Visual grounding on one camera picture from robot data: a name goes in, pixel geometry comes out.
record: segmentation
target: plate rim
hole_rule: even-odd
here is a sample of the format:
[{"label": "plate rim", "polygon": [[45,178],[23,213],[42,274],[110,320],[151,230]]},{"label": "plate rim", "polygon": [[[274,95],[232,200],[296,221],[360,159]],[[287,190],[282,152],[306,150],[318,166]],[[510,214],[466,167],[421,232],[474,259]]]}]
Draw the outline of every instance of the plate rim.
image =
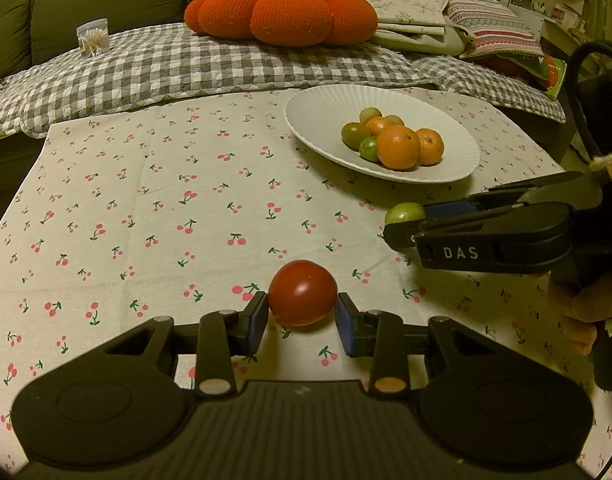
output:
[{"label": "plate rim", "polygon": [[309,140],[305,139],[301,134],[299,134],[295,127],[292,125],[291,121],[289,121],[288,119],[288,114],[287,114],[287,110],[289,107],[289,104],[292,102],[292,100],[294,100],[295,98],[297,98],[299,95],[301,95],[303,92],[309,92],[309,91],[318,91],[324,88],[334,88],[337,85],[345,85],[345,86],[357,86],[359,88],[374,88],[376,90],[379,91],[385,91],[385,92],[394,92],[393,89],[389,89],[389,88],[381,88],[379,86],[372,86],[372,85],[355,85],[353,83],[338,83],[336,85],[318,85],[318,86],[313,86],[307,89],[304,89],[294,95],[292,95],[288,101],[286,101],[286,104],[284,105],[284,120],[286,121],[286,123],[288,124],[289,128],[291,129],[291,131],[295,134],[295,136],[297,136],[297,138],[303,142],[304,144],[306,144],[306,146],[308,146],[310,149],[312,149],[314,152],[319,153],[321,156],[324,156],[325,158],[327,158],[328,160],[331,160],[337,164],[339,164],[340,166],[343,166],[345,168],[348,168],[349,170],[355,170],[358,171],[359,173],[363,173],[369,176],[374,176],[375,178],[381,178],[382,180],[390,180],[392,182],[402,182],[404,184],[450,184],[451,182],[458,182],[460,180],[463,180],[464,178],[468,178],[469,176],[471,176],[474,171],[478,168],[480,161],[481,161],[481,152],[480,152],[480,146],[478,145],[477,141],[475,140],[475,138],[472,136],[472,134],[470,133],[470,131],[468,131],[463,124],[461,124],[459,121],[457,121],[455,118],[451,117],[449,114],[447,114],[446,112],[440,110],[437,107],[434,107],[432,104],[429,104],[425,101],[422,101],[421,99],[418,99],[410,94],[407,94],[406,92],[397,92],[400,95],[409,97],[419,103],[422,103],[425,106],[430,106],[431,108],[434,108],[435,110],[437,110],[439,113],[445,115],[448,119],[450,119],[451,121],[454,121],[455,123],[457,123],[462,129],[464,129],[464,131],[466,131],[466,133],[468,134],[468,136],[470,137],[470,140],[474,143],[475,147],[477,148],[477,159],[474,163],[474,167],[468,171],[468,173],[463,174],[462,176],[459,177],[450,177],[447,180],[432,180],[432,181],[423,181],[423,180],[414,180],[414,177],[410,177],[410,176],[397,176],[396,174],[388,174],[388,173],[382,173],[381,171],[377,171],[377,170],[372,170],[369,168],[365,168],[363,166],[358,166],[357,164],[355,164],[354,162],[350,162],[348,160],[345,160],[343,158],[339,158],[338,156],[333,155],[332,153],[326,152],[324,149],[322,148],[318,148],[316,145],[314,145],[312,142],[310,142]]}]

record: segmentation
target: orange pumpkin cushion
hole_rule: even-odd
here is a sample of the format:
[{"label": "orange pumpkin cushion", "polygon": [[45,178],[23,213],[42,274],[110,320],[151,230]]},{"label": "orange pumpkin cushion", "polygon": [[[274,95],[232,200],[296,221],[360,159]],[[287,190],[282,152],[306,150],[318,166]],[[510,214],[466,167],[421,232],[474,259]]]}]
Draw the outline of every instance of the orange pumpkin cushion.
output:
[{"label": "orange pumpkin cushion", "polygon": [[193,0],[184,21],[199,34],[290,47],[361,43],[377,30],[365,0]]}]

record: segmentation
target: gray and white gingham quilt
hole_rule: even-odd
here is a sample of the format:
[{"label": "gray and white gingham quilt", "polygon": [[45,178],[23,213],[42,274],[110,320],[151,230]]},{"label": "gray and white gingham quilt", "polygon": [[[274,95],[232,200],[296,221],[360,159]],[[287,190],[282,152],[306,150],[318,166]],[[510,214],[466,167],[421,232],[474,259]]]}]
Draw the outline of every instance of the gray and white gingham quilt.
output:
[{"label": "gray and white gingham quilt", "polygon": [[[338,82],[382,88],[425,84],[458,91],[451,63],[456,60],[408,60],[372,44],[295,50],[199,37],[183,23],[128,30],[110,40],[110,51],[100,56],[81,57],[71,50],[7,78],[6,89],[0,91],[0,136],[24,132],[41,138],[60,121],[227,92]],[[501,90],[509,78],[476,68],[485,76],[465,78],[463,93],[565,120],[558,103],[528,85],[510,80],[515,84]]]}]

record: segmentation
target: fluted white plate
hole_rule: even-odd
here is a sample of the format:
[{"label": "fluted white plate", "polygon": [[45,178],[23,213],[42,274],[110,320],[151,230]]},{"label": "fluted white plate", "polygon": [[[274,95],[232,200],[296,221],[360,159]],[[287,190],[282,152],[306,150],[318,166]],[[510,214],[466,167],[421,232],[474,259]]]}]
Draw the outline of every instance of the fluted white plate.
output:
[{"label": "fluted white plate", "polygon": [[[374,106],[397,115],[413,130],[430,128],[444,140],[444,156],[434,166],[409,171],[388,170],[363,160],[343,142],[344,124],[357,122],[359,112]],[[480,163],[480,149],[471,134],[451,116],[402,92],[355,84],[329,84],[306,89],[286,103],[284,116],[301,142],[315,152],[361,173],[415,184],[442,184],[469,176]]]}]

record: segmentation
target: finger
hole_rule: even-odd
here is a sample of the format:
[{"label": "finger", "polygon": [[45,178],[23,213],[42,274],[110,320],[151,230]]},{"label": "finger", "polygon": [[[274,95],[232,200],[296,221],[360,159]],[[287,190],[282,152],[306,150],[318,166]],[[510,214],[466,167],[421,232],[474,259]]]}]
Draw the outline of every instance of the finger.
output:
[{"label": "finger", "polygon": [[548,280],[548,289],[546,291],[546,301],[548,305],[558,314],[573,317],[573,298],[577,291],[573,288],[555,282],[551,277]]},{"label": "finger", "polygon": [[570,317],[586,323],[612,317],[612,271],[573,298]]},{"label": "finger", "polygon": [[575,349],[575,352],[582,354],[585,357],[588,357],[590,355],[590,351],[593,349],[592,346],[584,343],[573,343],[573,348]]},{"label": "finger", "polygon": [[561,332],[571,341],[591,347],[597,339],[597,329],[592,323],[584,323],[568,316],[560,316]]}]

